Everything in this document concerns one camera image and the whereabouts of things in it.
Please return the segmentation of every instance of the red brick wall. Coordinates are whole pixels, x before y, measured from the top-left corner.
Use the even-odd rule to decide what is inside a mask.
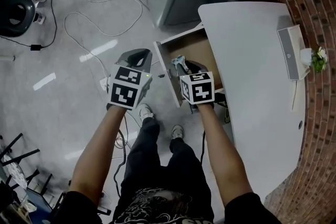
[[[296,170],[266,199],[283,223],[330,223],[336,216],[336,0],[280,0],[306,47],[325,48],[329,65],[306,78],[304,138]]]

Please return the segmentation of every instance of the small plant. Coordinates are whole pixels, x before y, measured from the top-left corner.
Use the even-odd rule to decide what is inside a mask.
[[[322,70],[326,69],[327,61],[327,54],[325,53],[325,50],[321,47],[311,56],[311,64],[314,67],[316,73],[319,73]]]

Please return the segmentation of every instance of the wooden drawer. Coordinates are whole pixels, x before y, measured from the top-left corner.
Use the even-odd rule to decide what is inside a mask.
[[[154,46],[162,65],[166,81],[172,91],[177,107],[183,101],[180,92],[180,82],[172,59],[184,55],[186,60],[193,60],[206,66],[212,71],[215,81],[215,92],[223,90],[223,84],[219,75],[214,54],[203,25],[168,38],[162,42],[154,42]]]

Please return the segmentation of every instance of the forearm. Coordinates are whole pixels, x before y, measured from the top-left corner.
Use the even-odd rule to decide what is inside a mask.
[[[70,190],[78,191],[98,205],[110,169],[114,142],[126,109],[111,107],[77,161]]]
[[[211,168],[224,206],[232,199],[251,192],[244,163],[213,108],[208,105],[198,105],[206,133],[207,148]]]

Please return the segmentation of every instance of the wrist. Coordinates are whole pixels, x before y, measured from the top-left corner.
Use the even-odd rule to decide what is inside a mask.
[[[210,103],[198,104],[197,107],[200,112],[206,111],[209,109],[213,110],[213,106]]]
[[[108,112],[125,115],[127,108],[122,106],[113,105],[108,109]]]

